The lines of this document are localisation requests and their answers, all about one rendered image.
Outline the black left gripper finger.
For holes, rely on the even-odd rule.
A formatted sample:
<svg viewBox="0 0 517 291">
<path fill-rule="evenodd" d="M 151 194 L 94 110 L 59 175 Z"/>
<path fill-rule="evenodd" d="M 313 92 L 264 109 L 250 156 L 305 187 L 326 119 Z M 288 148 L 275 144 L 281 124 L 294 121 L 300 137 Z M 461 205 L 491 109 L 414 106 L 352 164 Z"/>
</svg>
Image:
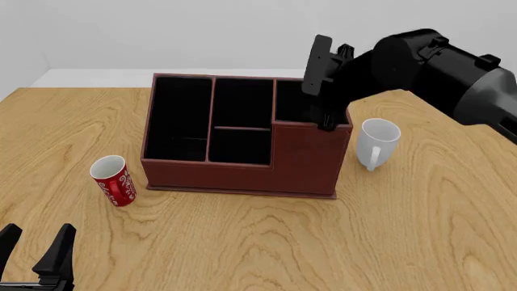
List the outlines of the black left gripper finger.
<svg viewBox="0 0 517 291">
<path fill-rule="evenodd" d="M 5 270 L 6 262 L 21 236 L 21 230 L 14 223 L 8 224 L 0 231 L 0 273 Z"/>
<path fill-rule="evenodd" d="M 75 234 L 75 227 L 65 223 L 32 271 L 38 276 L 73 276 L 72 257 Z"/>
</svg>

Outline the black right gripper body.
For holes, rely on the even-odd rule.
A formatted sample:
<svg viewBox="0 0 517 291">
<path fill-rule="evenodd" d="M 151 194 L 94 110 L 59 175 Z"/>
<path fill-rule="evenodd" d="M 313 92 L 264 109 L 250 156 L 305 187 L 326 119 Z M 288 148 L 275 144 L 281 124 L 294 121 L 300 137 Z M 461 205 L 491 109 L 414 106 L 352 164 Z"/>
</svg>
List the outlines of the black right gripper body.
<svg viewBox="0 0 517 291">
<path fill-rule="evenodd" d="M 339 125 L 339 117 L 332 107 L 322 103 L 313 103 L 309 111 L 310 119 L 319 130 L 327 133 L 333 132 Z"/>
</svg>

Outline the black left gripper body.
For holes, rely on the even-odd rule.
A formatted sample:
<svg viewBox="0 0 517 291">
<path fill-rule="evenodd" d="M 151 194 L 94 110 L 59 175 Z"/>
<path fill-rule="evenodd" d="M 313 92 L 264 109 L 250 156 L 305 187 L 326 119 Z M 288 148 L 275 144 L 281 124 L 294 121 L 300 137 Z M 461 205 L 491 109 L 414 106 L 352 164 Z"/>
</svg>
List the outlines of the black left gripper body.
<svg viewBox="0 0 517 291">
<path fill-rule="evenodd" d="M 74 283 L 59 275 L 39 275 L 38 281 L 0 282 L 0 291 L 73 291 Z"/>
</svg>

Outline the red-brown desk caddy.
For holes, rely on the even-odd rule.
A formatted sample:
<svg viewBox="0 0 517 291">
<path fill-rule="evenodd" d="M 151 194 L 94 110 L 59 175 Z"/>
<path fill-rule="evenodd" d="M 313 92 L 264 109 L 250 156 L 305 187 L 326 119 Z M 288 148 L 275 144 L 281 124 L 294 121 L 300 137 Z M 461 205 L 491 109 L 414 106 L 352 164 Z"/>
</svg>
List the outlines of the red-brown desk caddy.
<svg viewBox="0 0 517 291">
<path fill-rule="evenodd" d="M 332 199 L 353 126 L 309 118 L 293 78 L 155 74 L 142 142 L 147 188 Z"/>
</svg>

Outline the red mug with white print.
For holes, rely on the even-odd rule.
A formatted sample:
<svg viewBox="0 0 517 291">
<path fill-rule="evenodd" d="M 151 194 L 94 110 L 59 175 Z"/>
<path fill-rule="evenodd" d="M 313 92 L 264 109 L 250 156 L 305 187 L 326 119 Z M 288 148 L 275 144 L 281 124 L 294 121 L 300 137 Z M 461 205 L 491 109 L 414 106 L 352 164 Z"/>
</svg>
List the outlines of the red mug with white print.
<svg viewBox="0 0 517 291">
<path fill-rule="evenodd" d="M 115 207 L 129 205 L 135 200 L 137 191 L 123 157 L 108 155 L 98 159 L 90 167 L 90 176 Z"/>
</svg>

